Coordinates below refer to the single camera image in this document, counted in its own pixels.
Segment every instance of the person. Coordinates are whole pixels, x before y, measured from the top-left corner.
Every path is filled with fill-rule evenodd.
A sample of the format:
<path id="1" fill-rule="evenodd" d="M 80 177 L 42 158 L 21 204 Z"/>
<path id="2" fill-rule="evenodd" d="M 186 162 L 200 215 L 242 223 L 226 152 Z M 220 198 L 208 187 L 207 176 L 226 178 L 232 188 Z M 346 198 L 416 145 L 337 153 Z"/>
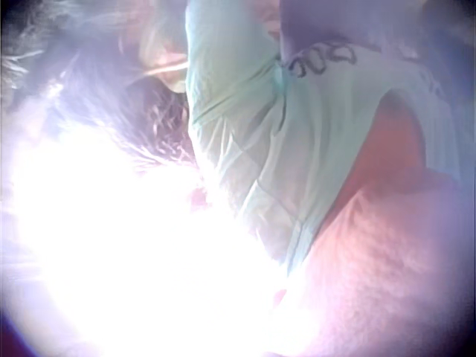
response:
<path id="1" fill-rule="evenodd" d="M 245 1 L 187 2 L 199 167 L 289 273 L 269 350 L 444 356 L 474 260 L 444 89 L 416 61 L 343 37 L 283 63 Z"/>

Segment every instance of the shirt sleeve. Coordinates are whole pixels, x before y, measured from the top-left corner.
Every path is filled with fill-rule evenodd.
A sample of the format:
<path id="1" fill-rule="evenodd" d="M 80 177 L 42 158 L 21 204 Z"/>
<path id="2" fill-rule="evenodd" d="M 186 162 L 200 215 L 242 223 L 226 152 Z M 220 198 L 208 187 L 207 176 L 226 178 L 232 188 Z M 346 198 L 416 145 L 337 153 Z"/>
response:
<path id="1" fill-rule="evenodd" d="M 186 29 L 191 120 L 235 103 L 272 76 L 279 45 L 253 16 L 246 0 L 190 0 Z"/>

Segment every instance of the pink fabric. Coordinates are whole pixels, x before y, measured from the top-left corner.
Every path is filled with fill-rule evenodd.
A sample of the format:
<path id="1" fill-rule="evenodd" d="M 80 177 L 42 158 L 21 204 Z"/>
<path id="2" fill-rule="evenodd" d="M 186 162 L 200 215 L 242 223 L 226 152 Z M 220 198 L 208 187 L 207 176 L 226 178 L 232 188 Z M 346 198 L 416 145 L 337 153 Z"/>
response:
<path id="1" fill-rule="evenodd" d="M 279 293 L 270 350 L 416 356 L 444 341 L 474 291 L 470 212 L 457 185 L 427 169 L 367 183 Z"/>

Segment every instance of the lens flare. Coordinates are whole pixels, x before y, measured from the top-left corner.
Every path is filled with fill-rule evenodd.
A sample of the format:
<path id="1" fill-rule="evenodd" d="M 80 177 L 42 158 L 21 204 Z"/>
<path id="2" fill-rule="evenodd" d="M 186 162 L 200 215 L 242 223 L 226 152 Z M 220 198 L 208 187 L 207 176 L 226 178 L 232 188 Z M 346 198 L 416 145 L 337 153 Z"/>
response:
<path id="1" fill-rule="evenodd" d="M 105 356 L 260 351 L 279 271 L 226 210 L 190 212 L 194 171 L 138 177 L 112 142 L 78 129 L 16 172 L 21 238 L 57 308 Z"/>

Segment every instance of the t-shirt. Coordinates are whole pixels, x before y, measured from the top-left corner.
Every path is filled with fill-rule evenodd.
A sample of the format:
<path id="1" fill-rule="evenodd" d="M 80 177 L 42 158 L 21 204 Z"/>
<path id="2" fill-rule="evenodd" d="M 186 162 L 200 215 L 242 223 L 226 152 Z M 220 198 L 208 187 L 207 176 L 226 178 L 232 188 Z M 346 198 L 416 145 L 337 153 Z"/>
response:
<path id="1" fill-rule="evenodd" d="M 244 0 L 190 0 L 189 133 L 208 187 L 288 271 L 302 263 L 390 91 L 411 109 L 426 166 L 460 178 L 444 93 L 413 62 L 342 41 L 289 63 Z"/>

